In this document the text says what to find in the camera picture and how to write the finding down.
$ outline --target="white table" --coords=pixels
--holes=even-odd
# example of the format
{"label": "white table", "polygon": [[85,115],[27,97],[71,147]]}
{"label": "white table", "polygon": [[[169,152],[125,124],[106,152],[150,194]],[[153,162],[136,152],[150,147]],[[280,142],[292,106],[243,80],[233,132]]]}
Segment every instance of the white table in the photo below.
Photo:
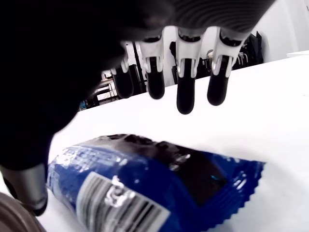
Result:
{"label": "white table", "polygon": [[292,53],[286,54],[287,57],[297,57],[297,56],[304,56],[304,55],[309,56],[309,50],[301,51],[301,52],[292,52]]}
{"label": "white table", "polygon": [[[260,185],[245,208],[209,231],[308,232],[308,64],[309,56],[301,56],[233,71],[226,100],[217,107],[207,102],[209,78],[199,79],[195,108],[186,116],[176,108],[177,86],[166,88],[160,101],[140,94],[81,111],[54,137],[49,160],[66,146],[100,135],[134,133],[266,161]],[[106,115],[113,118],[108,123]],[[83,231],[50,192],[39,221],[48,232]]]}

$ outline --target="robotic hand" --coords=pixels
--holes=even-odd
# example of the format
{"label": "robotic hand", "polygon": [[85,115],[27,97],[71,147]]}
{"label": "robotic hand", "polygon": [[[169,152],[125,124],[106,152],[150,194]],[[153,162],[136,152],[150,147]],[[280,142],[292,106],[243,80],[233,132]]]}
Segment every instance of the robotic hand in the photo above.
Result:
{"label": "robotic hand", "polygon": [[2,30],[0,171],[11,194],[36,215],[47,205],[49,145],[111,69],[118,94],[132,95],[123,41],[140,41],[150,96],[164,95],[163,33],[178,28],[177,107],[188,114],[202,37],[218,26],[207,98],[225,100],[239,50],[274,0],[21,1]]}

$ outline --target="barcode label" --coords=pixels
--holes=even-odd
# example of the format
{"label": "barcode label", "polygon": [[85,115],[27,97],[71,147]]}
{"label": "barcode label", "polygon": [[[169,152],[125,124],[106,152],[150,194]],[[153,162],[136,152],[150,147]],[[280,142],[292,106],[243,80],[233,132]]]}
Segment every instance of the barcode label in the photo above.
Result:
{"label": "barcode label", "polygon": [[149,198],[91,172],[78,193],[76,214],[90,232],[157,232],[170,212]]}

